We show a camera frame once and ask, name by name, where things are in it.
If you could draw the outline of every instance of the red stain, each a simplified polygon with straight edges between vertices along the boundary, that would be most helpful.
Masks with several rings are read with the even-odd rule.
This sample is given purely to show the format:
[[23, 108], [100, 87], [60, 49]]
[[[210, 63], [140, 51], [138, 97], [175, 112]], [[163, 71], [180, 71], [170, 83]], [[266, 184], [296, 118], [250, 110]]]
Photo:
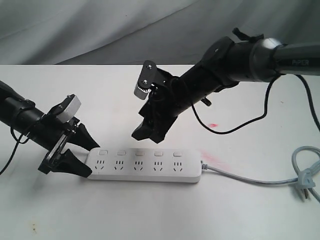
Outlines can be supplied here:
[[227, 163], [219, 161], [216, 157], [212, 156], [210, 153], [201, 150], [201, 158], [205, 164], [212, 165], [213, 167], [217, 167], [219, 169], [229, 171], [230, 167]]
[[218, 124], [215, 124], [215, 123], [210, 123], [208, 125], [209, 128], [215, 128], [215, 127], [218, 127]]

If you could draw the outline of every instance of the gray fabric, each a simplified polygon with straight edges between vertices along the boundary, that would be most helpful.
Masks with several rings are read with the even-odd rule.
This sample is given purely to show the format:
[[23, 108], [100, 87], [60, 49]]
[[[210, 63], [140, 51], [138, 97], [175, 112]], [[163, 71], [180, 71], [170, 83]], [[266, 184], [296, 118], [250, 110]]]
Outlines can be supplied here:
[[317, 0], [5, 0], [0, 64], [194, 64], [234, 27], [320, 42], [319, 11]]

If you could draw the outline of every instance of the power strip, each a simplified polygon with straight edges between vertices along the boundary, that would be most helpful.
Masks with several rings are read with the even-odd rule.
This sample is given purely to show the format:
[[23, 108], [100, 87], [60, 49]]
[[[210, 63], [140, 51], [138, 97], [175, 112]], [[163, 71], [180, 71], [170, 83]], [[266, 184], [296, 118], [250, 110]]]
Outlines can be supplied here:
[[88, 179], [197, 183], [201, 155], [194, 150], [151, 148], [94, 148], [85, 163]]

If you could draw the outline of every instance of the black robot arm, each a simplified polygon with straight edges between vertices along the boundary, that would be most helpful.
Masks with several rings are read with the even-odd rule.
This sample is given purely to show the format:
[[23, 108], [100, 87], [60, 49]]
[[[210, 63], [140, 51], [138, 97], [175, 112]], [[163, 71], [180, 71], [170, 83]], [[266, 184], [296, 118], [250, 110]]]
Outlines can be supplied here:
[[86, 178], [92, 173], [69, 149], [62, 153], [66, 143], [78, 145], [88, 151], [99, 147], [86, 127], [75, 117], [80, 105], [77, 96], [72, 94], [44, 114], [36, 108], [34, 102], [24, 99], [0, 81], [0, 121], [10, 127], [17, 144], [21, 143], [21, 138], [15, 136], [14, 130], [49, 151], [38, 168], [45, 174], [52, 171]]
[[221, 38], [180, 77], [145, 61], [134, 94], [142, 100], [148, 95], [148, 100], [139, 111], [143, 122], [133, 138], [160, 143], [192, 103], [202, 101], [210, 106], [207, 95], [239, 82], [270, 83], [284, 74], [320, 75], [320, 43], [286, 45], [263, 34], [248, 36], [238, 28], [233, 33], [240, 42]]

